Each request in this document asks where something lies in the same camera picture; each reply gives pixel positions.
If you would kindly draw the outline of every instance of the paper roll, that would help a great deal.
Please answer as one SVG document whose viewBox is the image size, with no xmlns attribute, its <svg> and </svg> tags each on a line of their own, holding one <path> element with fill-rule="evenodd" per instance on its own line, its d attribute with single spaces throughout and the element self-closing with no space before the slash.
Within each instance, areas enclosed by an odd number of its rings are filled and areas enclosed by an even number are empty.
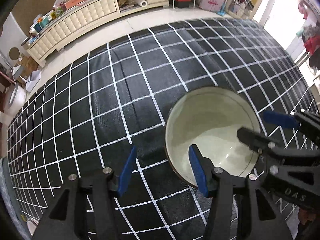
<svg viewBox="0 0 320 240">
<path fill-rule="evenodd" d="M 141 7 L 146 7 L 148 5 L 147 1 L 145 0 L 134 0 L 134 2 L 140 5 Z"/>
</svg>

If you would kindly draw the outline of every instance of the silver bolt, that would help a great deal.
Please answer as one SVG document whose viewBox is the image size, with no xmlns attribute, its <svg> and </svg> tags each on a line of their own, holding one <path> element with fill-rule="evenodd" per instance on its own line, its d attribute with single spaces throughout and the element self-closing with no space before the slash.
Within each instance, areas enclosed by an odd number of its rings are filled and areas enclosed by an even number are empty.
<svg viewBox="0 0 320 240">
<path fill-rule="evenodd" d="M 276 144 L 274 142 L 269 142 L 268 147 L 269 149 L 273 149 L 274 147 L 276 147 Z"/>
<path fill-rule="evenodd" d="M 104 168 L 104 169 L 102 170 L 102 172 L 103 172 L 104 174 L 109 174 L 109 173 L 112 172 L 112 169 L 111 169 L 110 167 L 106 167 L 106 168 Z"/>
<path fill-rule="evenodd" d="M 279 171 L 279 168 L 276 165 L 272 165 L 269 170 L 272 175 L 276 175 Z"/>
<path fill-rule="evenodd" d="M 71 181 L 76 180 L 76 178 L 77 178 L 76 174 L 70 174 L 69 177 L 68 177 L 68 179 L 71 180 Z"/>
<path fill-rule="evenodd" d="M 220 173 L 223 172 L 223 169 L 220 168 L 220 167 L 215 167 L 215 168 L 213 169 L 213 171 L 214 171 L 215 173 L 217 173 L 217 174 L 220 174 Z"/>
<path fill-rule="evenodd" d="M 258 177 L 255 174 L 249 174 L 249 180 L 256 180 Z"/>
</svg>

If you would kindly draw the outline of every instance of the blue broom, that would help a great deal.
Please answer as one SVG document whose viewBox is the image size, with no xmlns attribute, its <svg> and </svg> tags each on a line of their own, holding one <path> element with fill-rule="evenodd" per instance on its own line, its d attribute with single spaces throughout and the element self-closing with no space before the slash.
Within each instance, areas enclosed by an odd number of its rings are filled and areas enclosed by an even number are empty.
<svg viewBox="0 0 320 240">
<path fill-rule="evenodd" d="M 221 10 L 217 12 L 218 15 L 224 16 L 226 14 L 226 12 L 224 11 L 224 9 L 226 7 L 226 2 L 227 2 L 227 0 L 224 0 L 223 5 L 221 6 Z"/>
</svg>

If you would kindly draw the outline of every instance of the brown wall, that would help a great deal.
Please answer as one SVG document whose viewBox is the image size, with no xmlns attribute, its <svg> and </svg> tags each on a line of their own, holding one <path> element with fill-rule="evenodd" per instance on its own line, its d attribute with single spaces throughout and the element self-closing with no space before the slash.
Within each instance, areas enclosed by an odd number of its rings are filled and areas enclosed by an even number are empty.
<svg viewBox="0 0 320 240">
<path fill-rule="evenodd" d="M 22 31 L 28 35 L 30 26 L 38 14 L 45 15 L 52 10 L 55 0 L 19 0 L 12 14 Z"/>
</svg>

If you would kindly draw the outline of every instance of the black mat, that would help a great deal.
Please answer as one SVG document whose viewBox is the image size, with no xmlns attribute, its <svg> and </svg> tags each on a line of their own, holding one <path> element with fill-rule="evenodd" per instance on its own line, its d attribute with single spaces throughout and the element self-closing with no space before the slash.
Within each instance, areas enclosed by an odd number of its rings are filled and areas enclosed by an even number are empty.
<svg viewBox="0 0 320 240">
<path fill-rule="evenodd" d="M 138 161 L 129 190 L 114 202 L 122 239 L 200 239 L 210 199 L 170 168 L 164 123 L 188 90 L 214 85 L 247 98 L 266 135 L 289 147 L 314 147 L 302 134 L 261 120 L 263 110 L 317 110 L 299 70 L 263 28 L 234 19 L 162 25 L 79 58 L 19 111 L 10 125 L 8 149 L 22 212 L 40 218 L 69 174 L 85 176 L 107 166 L 119 171 L 135 144 Z M 253 172 L 262 173 L 260 161 Z M 294 206 L 277 204 L 286 219 Z M 93 240 L 89 200 L 87 210 Z M 234 209 L 230 238 L 236 223 Z"/>
</svg>

